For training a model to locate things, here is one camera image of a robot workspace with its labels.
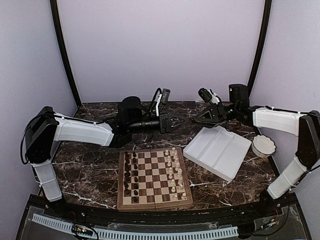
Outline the white divided plastic tray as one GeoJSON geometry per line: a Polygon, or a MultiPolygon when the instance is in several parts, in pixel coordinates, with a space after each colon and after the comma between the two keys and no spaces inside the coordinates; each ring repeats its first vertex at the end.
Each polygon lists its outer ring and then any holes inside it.
{"type": "Polygon", "coordinates": [[[250,140],[221,126],[204,127],[183,149],[183,156],[230,183],[250,146],[250,140]]]}

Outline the wooden chess board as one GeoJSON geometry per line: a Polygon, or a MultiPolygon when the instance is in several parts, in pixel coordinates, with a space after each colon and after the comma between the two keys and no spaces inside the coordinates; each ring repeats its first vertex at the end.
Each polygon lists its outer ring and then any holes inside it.
{"type": "Polygon", "coordinates": [[[166,210],[174,208],[190,207],[193,204],[193,195],[187,175],[187,169],[182,149],[176,148],[178,158],[183,170],[184,186],[186,188],[187,199],[178,201],[163,202],[161,192],[160,175],[164,174],[165,160],[164,152],[167,148],[126,150],[129,153],[136,152],[138,161],[138,179],[139,179],[139,203],[129,203],[129,197],[124,197],[124,173],[125,173],[125,151],[119,154],[118,170],[118,193],[117,209],[122,212],[153,211],[166,210]]]}

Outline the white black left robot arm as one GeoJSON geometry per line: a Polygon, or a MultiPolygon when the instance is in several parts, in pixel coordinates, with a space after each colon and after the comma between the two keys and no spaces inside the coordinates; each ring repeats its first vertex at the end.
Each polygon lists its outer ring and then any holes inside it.
{"type": "Polygon", "coordinates": [[[52,165],[54,142],[80,142],[108,148],[121,148],[139,133],[171,133],[189,123],[189,119],[172,112],[162,113],[170,95],[169,89],[157,89],[149,106],[142,105],[137,96],[128,96],[117,105],[114,117],[90,121],[57,113],[45,106],[24,129],[20,141],[20,159],[33,168],[38,184],[51,203],[51,210],[60,218],[67,218],[70,206],[62,199],[52,165]]]}

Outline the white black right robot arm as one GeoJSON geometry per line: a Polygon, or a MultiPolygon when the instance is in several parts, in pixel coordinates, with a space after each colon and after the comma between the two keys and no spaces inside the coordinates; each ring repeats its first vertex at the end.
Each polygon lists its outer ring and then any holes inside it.
{"type": "Polygon", "coordinates": [[[198,95],[208,106],[192,119],[195,124],[214,127],[229,120],[251,126],[264,132],[256,137],[271,141],[275,149],[271,155],[291,157],[282,166],[277,178],[259,195],[255,213],[266,217],[275,208],[275,202],[295,189],[312,171],[319,168],[320,113],[251,105],[249,88],[244,84],[228,87],[229,105],[212,90],[200,88],[198,95]]]}

